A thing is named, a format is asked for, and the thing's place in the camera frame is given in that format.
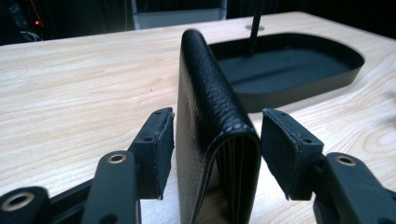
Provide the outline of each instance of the wooden table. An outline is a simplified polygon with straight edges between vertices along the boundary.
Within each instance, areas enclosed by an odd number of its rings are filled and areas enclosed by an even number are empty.
[[[251,18],[0,47],[0,194],[44,186],[50,196],[93,177],[107,152],[127,149],[149,116],[177,113],[180,38],[200,30],[208,43],[249,36]],[[396,190],[396,42],[304,13],[262,17],[259,35],[325,36],[359,51],[356,80],[279,109],[325,144],[363,160]],[[258,133],[262,115],[251,114]],[[144,223],[178,223],[175,156],[163,201],[142,201]],[[209,197],[199,223],[223,220]],[[251,223],[315,222],[312,202],[288,202],[262,163]]]

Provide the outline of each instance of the dark background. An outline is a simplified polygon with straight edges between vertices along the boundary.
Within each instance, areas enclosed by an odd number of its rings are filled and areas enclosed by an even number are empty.
[[[139,12],[218,7],[220,0],[136,0]],[[17,3],[27,21],[16,25]],[[29,41],[20,30],[42,39],[96,35],[132,30],[131,2],[124,0],[0,0],[0,45]],[[227,19],[252,16],[253,0],[228,0]],[[379,35],[396,38],[396,0],[266,0],[262,14],[303,11]],[[42,24],[34,25],[37,14]]]

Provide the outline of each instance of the screw hole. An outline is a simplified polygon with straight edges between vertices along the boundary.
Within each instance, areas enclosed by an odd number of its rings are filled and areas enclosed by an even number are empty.
[[[120,163],[126,160],[126,156],[124,154],[116,154],[107,159],[110,163]]]
[[[356,166],[356,162],[348,157],[339,156],[335,158],[336,161],[347,166]]]
[[[102,217],[99,221],[99,224],[115,224],[115,223],[117,223],[117,220],[118,220],[118,218],[116,215],[109,214],[109,215]]]
[[[27,191],[15,194],[3,202],[1,209],[5,212],[18,210],[29,204],[34,197],[33,193]]]

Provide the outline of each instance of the metal grommet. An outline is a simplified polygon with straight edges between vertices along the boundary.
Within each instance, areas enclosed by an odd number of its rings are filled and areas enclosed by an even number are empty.
[[[3,204],[1,205],[1,210],[5,212],[12,212],[18,210],[29,204],[34,197],[35,195],[28,191],[17,193],[9,197],[5,202],[3,202]]]
[[[112,155],[111,157],[109,157],[107,159],[107,161],[109,163],[120,163],[126,160],[126,156],[124,154],[116,154],[116,155]]]
[[[335,160],[340,162],[341,164],[347,165],[347,166],[356,166],[357,165],[357,163],[354,160],[352,160],[348,157],[345,157],[345,156],[337,156],[335,158]]]

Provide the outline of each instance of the leather wallet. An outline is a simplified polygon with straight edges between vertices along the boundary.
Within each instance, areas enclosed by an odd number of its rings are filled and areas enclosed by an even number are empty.
[[[202,35],[182,36],[177,100],[181,223],[193,223],[214,165],[233,223],[248,223],[261,165],[260,139]]]

